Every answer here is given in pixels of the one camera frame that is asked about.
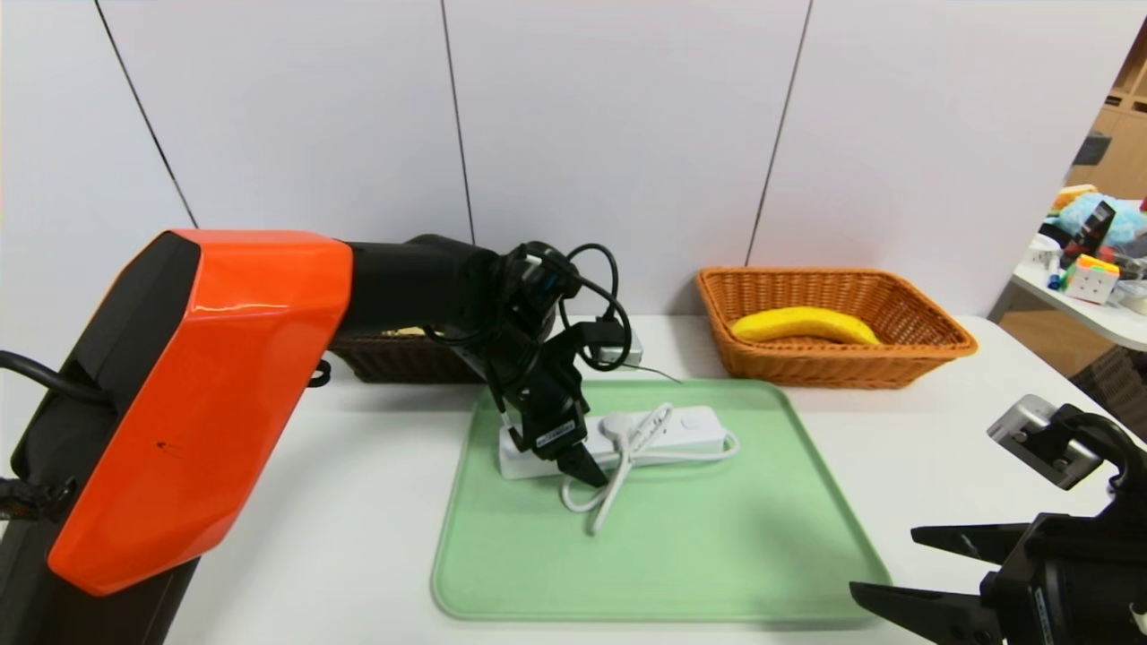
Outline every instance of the wooden cabinet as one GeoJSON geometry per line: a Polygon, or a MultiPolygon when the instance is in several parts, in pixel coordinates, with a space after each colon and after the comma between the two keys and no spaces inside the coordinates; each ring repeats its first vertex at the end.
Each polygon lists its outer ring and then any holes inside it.
{"type": "Polygon", "coordinates": [[[1111,135],[1099,165],[1071,169],[1067,185],[1094,184],[1128,200],[1147,196],[1147,23],[1139,30],[1092,130],[1111,135]]]}

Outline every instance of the white wall panel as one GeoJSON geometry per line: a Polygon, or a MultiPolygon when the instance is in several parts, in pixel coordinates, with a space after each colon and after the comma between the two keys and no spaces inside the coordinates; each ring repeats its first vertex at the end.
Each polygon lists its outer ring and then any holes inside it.
{"type": "Polygon", "coordinates": [[[470,239],[437,0],[104,0],[201,226],[470,239]]]}
{"type": "Polygon", "coordinates": [[[887,269],[986,313],[1144,14],[814,0],[751,264],[887,269]]]}
{"type": "Polygon", "coordinates": [[[696,311],[694,272],[748,252],[806,9],[447,0],[477,242],[602,242],[629,310],[696,311]]]}
{"type": "MultiPolygon", "coordinates": [[[[58,366],[119,270],[190,222],[93,2],[3,3],[0,347],[58,366]]],[[[9,373],[2,468],[44,388],[9,373]]]]}

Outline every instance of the black robot arm segment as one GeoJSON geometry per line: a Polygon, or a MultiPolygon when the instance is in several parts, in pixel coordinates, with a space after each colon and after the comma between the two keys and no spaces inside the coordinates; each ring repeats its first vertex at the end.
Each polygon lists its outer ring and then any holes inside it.
{"type": "Polygon", "coordinates": [[[607,292],[541,242],[502,256],[439,235],[404,244],[349,246],[351,302],[338,334],[422,327],[486,380],[504,421],[509,422],[507,402],[521,413],[522,429],[512,426],[520,450],[556,460],[562,472],[591,485],[604,485],[604,474],[582,443],[588,405],[574,360],[586,348],[602,347],[621,348],[618,359],[588,363],[591,367],[612,370],[626,360],[632,329],[616,297],[616,263],[610,263],[614,279],[607,292]],[[568,326],[547,341],[557,308],[582,287],[608,301],[606,316],[568,326]]]}
{"type": "Polygon", "coordinates": [[[978,596],[852,583],[853,599],[933,643],[1147,644],[1147,454],[1109,419],[1033,396],[989,435],[1063,489],[1113,463],[1110,504],[1094,518],[913,529],[919,544],[1000,568],[978,596]]]}

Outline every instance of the wicker basket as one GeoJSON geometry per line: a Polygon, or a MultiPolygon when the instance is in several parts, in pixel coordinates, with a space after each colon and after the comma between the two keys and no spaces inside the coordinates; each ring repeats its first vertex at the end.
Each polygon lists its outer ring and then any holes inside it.
{"type": "Polygon", "coordinates": [[[903,388],[976,351],[976,341],[903,278],[851,269],[705,269],[697,287],[729,374],[786,386],[903,388]],[[766,309],[822,306],[860,318],[883,345],[791,337],[747,343],[738,319],[766,309]]]}
{"type": "Polygon", "coordinates": [[[367,383],[481,383],[465,360],[426,336],[336,337],[330,351],[367,383]]]}

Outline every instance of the dark wicker basket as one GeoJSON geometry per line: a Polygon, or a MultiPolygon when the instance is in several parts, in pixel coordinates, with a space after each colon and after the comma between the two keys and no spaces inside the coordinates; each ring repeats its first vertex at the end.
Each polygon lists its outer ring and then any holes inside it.
{"type": "Polygon", "coordinates": [[[336,337],[330,351],[367,383],[481,383],[465,360],[426,336],[336,337]]]}

